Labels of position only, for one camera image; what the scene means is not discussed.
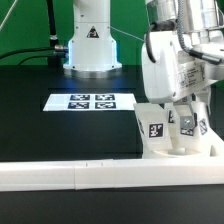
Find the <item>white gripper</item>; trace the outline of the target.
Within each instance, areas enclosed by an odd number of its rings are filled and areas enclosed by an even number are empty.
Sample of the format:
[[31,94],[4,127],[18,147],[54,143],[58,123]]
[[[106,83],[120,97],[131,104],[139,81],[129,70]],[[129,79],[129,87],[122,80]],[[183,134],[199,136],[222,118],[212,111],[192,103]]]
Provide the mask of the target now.
[[[147,33],[141,58],[144,90],[150,103],[176,102],[213,84],[205,78],[205,63],[185,53],[172,31]],[[197,114],[188,99],[180,102],[179,116],[181,133],[193,134]]]

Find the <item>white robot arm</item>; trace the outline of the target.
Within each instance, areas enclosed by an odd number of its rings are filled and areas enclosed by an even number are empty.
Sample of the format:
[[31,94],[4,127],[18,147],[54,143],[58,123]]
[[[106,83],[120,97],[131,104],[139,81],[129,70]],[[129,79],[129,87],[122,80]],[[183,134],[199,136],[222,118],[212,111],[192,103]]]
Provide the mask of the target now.
[[[224,13],[217,0],[145,0],[148,30],[141,62],[145,94],[155,104],[181,103],[184,129],[197,126],[189,96],[224,69]],[[110,30],[110,0],[73,0],[74,35],[67,73],[101,73],[121,66]]]

